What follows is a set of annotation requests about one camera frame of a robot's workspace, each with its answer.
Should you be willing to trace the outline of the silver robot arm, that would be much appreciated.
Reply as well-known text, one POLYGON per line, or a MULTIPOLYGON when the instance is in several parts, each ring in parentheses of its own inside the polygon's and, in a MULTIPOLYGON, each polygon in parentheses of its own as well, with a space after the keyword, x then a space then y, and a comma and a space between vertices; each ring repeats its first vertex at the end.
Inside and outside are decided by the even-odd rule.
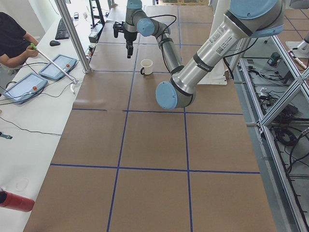
POLYGON ((183 65, 169 36, 167 25, 148 17, 142 10, 140 0, 129 0, 124 23, 128 56, 132 55, 137 33, 145 37, 155 36, 171 74, 169 81, 156 87, 156 101, 164 109, 184 108, 194 101, 195 86, 212 71, 236 42, 243 38, 279 34, 283 29, 284 13, 283 0, 232 0, 219 27, 190 61, 183 65))

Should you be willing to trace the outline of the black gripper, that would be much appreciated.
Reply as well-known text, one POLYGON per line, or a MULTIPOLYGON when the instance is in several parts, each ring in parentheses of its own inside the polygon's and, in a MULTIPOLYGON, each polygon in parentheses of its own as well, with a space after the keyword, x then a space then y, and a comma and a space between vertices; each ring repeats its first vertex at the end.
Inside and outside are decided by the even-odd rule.
POLYGON ((124 31, 124 37, 126 40, 127 58, 131 58, 133 55, 133 42, 137 39, 137 32, 124 31))

